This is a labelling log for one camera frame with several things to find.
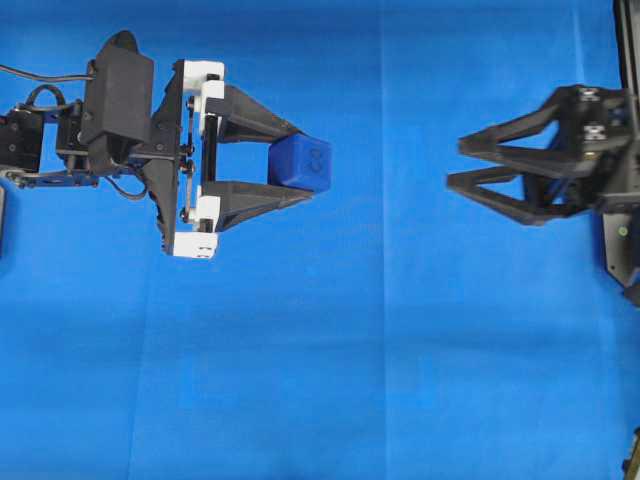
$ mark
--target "white bracket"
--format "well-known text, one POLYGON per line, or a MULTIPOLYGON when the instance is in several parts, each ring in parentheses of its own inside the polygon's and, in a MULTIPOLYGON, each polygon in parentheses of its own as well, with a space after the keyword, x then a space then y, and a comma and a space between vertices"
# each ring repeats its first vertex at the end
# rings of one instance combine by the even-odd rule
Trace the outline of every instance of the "white bracket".
POLYGON ((221 62, 184 62, 184 81, 182 84, 185 93, 194 94, 193 109, 200 113, 198 131, 202 137, 204 133, 205 107, 208 98, 224 99, 224 63, 221 62), (209 75, 215 75, 218 80, 207 80, 209 75))
MULTIPOLYGON (((182 90, 184 93, 194 95, 194 111, 200 113, 198 131, 202 137, 205 125, 205 107, 208 98, 224 99, 224 73, 225 67, 221 62, 184 62, 184 81, 182 90), (214 80, 207 80, 211 75, 214 80)), ((176 232, 173 246, 175 257, 187 258, 213 258, 218 247, 218 234, 214 232, 201 232, 200 224, 203 220, 210 220, 213 228, 220 217, 220 197, 203 196, 202 188, 198 187, 196 194, 196 206, 188 213, 188 222, 193 225, 192 232, 176 232)))
POLYGON ((202 195, 198 187, 195 208, 189 212, 189 223, 193 224, 193 232, 176 232, 173 255, 175 257, 211 259, 218 248, 218 234, 200 232, 200 222, 211 220, 213 228, 220 218, 220 197, 202 195))

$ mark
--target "metal rod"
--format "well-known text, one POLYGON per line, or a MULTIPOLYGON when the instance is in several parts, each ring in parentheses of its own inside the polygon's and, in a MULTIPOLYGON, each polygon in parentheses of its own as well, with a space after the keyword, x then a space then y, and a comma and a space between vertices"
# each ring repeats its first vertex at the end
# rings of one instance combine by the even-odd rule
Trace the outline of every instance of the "metal rod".
POLYGON ((189 97, 189 101, 187 102, 187 108, 189 109, 189 137, 187 140, 187 147, 189 149, 189 155, 193 155, 193 102, 194 98, 189 97))
POLYGON ((216 163, 218 158, 218 117, 207 115, 205 118, 202 141, 202 175, 200 183, 216 181, 216 163))

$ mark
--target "black cable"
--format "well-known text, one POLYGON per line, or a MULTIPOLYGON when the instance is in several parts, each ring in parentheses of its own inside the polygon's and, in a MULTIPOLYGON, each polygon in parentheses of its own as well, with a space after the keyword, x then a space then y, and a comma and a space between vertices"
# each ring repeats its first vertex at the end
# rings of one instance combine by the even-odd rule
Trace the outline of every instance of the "black cable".
POLYGON ((18 109, 29 110, 33 113, 47 113, 47 112, 61 112, 62 110, 68 110, 76 106, 76 103, 65 103, 64 105, 52 105, 48 107, 38 107, 36 105, 27 105, 26 103, 19 103, 18 109))
POLYGON ((40 85, 38 88, 35 88, 27 97, 27 101, 24 102, 27 105, 35 105, 38 95, 40 95, 44 91, 51 92, 54 97, 56 97, 56 103, 58 106, 64 105, 67 101, 64 99, 64 94, 62 91, 56 87, 55 85, 40 85))
POLYGON ((11 73, 12 75, 27 78, 29 80, 35 80, 36 82, 61 83, 93 80, 93 76, 91 75, 62 75, 59 77, 45 77, 43 75, 36 75, 35 73, 25 72, 24 70, 18 70, 17 68, 7 67, 6 65, 2 64, 0 64, 0 71, 11 73))
POLYGON ((120 188, 120 186, 112 178, 110 178, 110 177, 104 177, 104 178, 105 178, 105 180, 107 182, 109 182, 113 186, 113 188, 116 189, 116 192, 118 192, 124 198, 126 198, 127 200, 131 200, 133 202, 137 202, 137 201, 142 200, 144 197, 147 196, 147 192, 149 191, 149 187, 147 186, 146 182, 144 181, 144 177, 139 172, 136 171, 135 172, 135 176, 144 185, 144 190, 142 190, 142 192, 140 192, 140 193, 129 193, 129 192, 123 190, 122 188, 120 188))

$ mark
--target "blue backdrop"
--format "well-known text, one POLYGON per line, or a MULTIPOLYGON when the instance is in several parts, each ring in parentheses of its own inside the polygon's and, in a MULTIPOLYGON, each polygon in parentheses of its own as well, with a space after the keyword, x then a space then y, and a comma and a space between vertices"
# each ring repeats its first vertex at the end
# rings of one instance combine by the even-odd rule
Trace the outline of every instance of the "blue backdrop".
MULTIPOLYGON (((525 228, 444 188, 457 137, 559 85, 618 87, 608 0, 10 2, 0 62, 84 71, 128 28, 332 142, 333 189, 160 252, 155 206, 8 191, 0 477, 617 478, 638 313, 592 220, 525 228)), ((4 111, 32 82, 0 77, 4 111)), ((66 85, 68 98, 81 85, 66 85)), ((53 167, 53 131, 43 156, 53 167)), ((220 153, 264 181, 266 148, 220 153)))

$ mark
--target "blue fabric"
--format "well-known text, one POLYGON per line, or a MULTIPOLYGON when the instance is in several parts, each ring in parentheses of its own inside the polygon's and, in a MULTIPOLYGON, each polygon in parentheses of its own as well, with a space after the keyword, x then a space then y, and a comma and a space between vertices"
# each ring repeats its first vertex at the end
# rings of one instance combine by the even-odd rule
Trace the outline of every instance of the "blue fabric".
MULTIPOLYGON (((173 61, 222 60, 334 166, 329 192, 224 234, 212 263, 164 257, 154 205, 106 184, 10 188, 0 477, 617 478, 640 329, 592 219, 520 227, 444 188, 484 165, 459 136, 558 85, 619 86, 609 3, 4 5, 3 64, 82 72, 129 28, 155 105, 173 61)), ((33 87, 0 85, 2 110, 33 87)), ((265 159, 224 146, 219 173, 264 182, 265 159)))

